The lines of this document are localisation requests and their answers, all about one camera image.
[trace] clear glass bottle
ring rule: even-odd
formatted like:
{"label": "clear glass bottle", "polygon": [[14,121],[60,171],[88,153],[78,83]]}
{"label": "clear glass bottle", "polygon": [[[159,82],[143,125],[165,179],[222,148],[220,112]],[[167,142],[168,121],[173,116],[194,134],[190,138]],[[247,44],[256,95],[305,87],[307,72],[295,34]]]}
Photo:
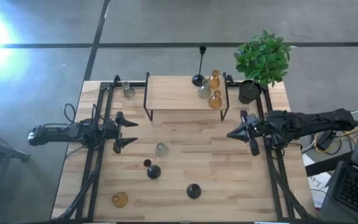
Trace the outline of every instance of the clear glass bottle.
{"label": "clear glass bottle", "polygon": [[222,106],[222,92],[220,92],[219,90],[216,90],[214,92],[214,95],[211,96],[211,98],[208,100],[208,104],[210,107],[214,108],[214,109],[218,109]]}
{"label": "clear glass bottle", "polygon": [[203,80],[203,84],[197,91],[198,96],[204,99],[208,99],[211,96],[211,89],[209,88],[209,80]]}
{"label": "clear glass bottle", "polygon": [[155,154],[158,157],[165,157],[168,155],[168,146],[164,143],[158,143],[155,148]]}
{"label": "clear glass bottle", "polygon": [[124,96],[127,99],[131,99],[135,96],[135,89],[134,87],[129,85],[129,82],[123,82],[122,87],[124,88]]}
{"label": "clear glass bottle", "polygon": [[209,78],[209,87],[211,89],[216,89],[221,84],[221,81],[219,80],[220,72],[219,70],[213,70],[212,75]]}

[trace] wooden tabletop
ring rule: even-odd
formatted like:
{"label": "wooden tabletop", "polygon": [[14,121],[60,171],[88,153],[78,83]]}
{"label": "wooden tabletop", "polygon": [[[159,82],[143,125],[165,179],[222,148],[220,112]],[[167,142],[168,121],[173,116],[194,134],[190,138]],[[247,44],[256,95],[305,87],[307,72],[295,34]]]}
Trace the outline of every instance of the wooden tabletop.
{"label": "wooden tabletop", "polygon": [[[90,118],[99,84],[84,83],[76,121]],[[229,131],[238,127],[240,109],[246,109],[249,114],[258,113],[256,102],[241,104],[237,99],[238,87],[229,87],[230,108],[224,121],[215,111],[162,110],[154,111],[155,121],[151,122],[142,107],[144,87],[135,90],[135,97],[127,100],[122,95],[122,88],[114,89],[111,115],[122,111],[129,121],[138,123],[138,127],[123,128],[122,133],[125,138],[139,139],[126,146],[121,154],[112,151],[113,141],[106,144],[94,221],[276,220],[262,140],[257,140],[260,155],[252,156],[248,144],[226,137]],[[276,84],[270,90],[270,96],[274,109],[290,109],[283,83]],[[167,157],[155,155],[159,142],[169,147]],[[79,146],[70,144],[68,152]],[[78,193],[85,158],[86,149],[81,149],[66,159],[52,217],[59,216]],[[162,174],[158,179],[147,177],[143,166],[145,159],[161,167]],[[291,190],[307,211],[315,214],[299,147],[286,148],[284,161]],[[201,197],[195,200],[186,195],[186,188],[192,183],[202,188]],[[118,192],[128,195],[128,204],[124,208],[117,208],[111,202],[111,197]],[[89,195],[84,215],[88,211]],[[286,214],[284,200],[282,207]]]}
{"label": "wooden tabletop", "polygon": [[198,86],[191,82],[191,76],[150,76],[147,88],[146,108],[148,110],[225,110],[227,106],[224,78],[220,86],[211,91],[221,91],[222,106],[211,108],[208,99],[198,96]]}

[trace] amber glass bottle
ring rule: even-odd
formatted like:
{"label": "amber glass bottle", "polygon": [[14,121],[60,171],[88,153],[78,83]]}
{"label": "amber glass bottle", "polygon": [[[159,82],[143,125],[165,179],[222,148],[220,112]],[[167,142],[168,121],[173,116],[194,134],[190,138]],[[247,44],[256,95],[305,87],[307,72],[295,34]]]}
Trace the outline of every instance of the amber glass bottle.
{"label": "amber glass bottle", "polygon": [[122,208],[127,205],[128,196],[125,192],[119,192],[112,196],[111,201],[117,208]]}
{"label": "amber glass bottle", "polygon": [[211,77],[209,78],[209,87],[211,89],[216,89],[221,84],[219,80],[219,70],[213,70]]}
{"label": "amber glass bottle", "polygon": [[211,98],[208,101],[208,104],[210,107],[214,108],[214,109],[218,109],[222,106],[222,92],[220,92],[219,90],[216,90],[214,92],[214,95],[211,96]]}

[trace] yellow cable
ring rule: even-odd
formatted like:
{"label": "yellow cable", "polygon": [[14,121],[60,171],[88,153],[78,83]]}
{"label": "yellow cable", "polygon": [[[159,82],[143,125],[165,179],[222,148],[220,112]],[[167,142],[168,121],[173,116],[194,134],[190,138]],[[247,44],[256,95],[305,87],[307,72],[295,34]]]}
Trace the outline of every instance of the yellow cable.
{"label": "yellow cable", "polygon": [[[356,133],[356,132],[358,132],[358,128],[355,128],[355,129],[353,129],[352,131],[347,131],[347,132],[345,132],[343,135],[338,136],[338,137],[349,136],[350,139],[354,142],[354,145],[356,145],[356,144],[357,144],[357,141],[354,139],[354,137],[353,137],[353,135],[352,135],[353,133]],[[324,151],[319,150],[318,147],[317,147],[317,135],[318,135],[318,133],[316,133],[316,135],[314,136],[314,149],[315,149],[317,152],[319,152],[319,153],[326,153],[326,152],[328,151],[328,149],[331,147],[331,145],[328,146],[328,148],[327,148],[326,150],[324,150]]]}
{"label": "yellow cable", "polygon": [[355,132],[358,132],[358,128],[355,128],[352,131],[347,131],[343,135],[341,135],[340,137],[347,136],[347,135],[353,134]]}

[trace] small glass jar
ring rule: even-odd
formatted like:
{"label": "small glass jar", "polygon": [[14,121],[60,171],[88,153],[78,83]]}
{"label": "small glass jar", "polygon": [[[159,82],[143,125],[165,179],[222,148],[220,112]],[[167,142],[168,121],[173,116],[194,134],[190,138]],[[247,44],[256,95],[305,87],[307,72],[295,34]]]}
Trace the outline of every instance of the small glass jar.
{"label": "small glass jar", "polygon": [[208,100],[208,104],[210,107],[214,109],[218,109],[222,106],[222,92],[219,90],[216,90],[214,92],[214,95],[211,96],[211,98]]}
{"label": "small glass jar", "polygon": [[118,192],[114,196],[112,196],[111,201],[117,208],[122,208],[127,205],[128,196],[125,192]]}
{"label": "small glass jar", "polygon": [[168,146],[164,143],[158,143],[155,148],[155,154],[158,157],[165,157],[168,155]]}
{"label": "small glass jar", "polygon": [[198,96],[204,99],[208,99],[211,96],[211,89],[209,88],[209,80],[203,80],[203,85],[197,91]]}
{"label": "small glass jar", "polygon": [[212,75],[209,78],[209,87],[213,90],[219,87],[221,81],[219,80],[219,70],[213,70]]}
{"label": "small glass jar", "polygon": [[127,99],[131,99],[135,96],[135,89],[134,87],[129,85],[129,82],[123,82],[122,87],[124,89],[124,96]]}

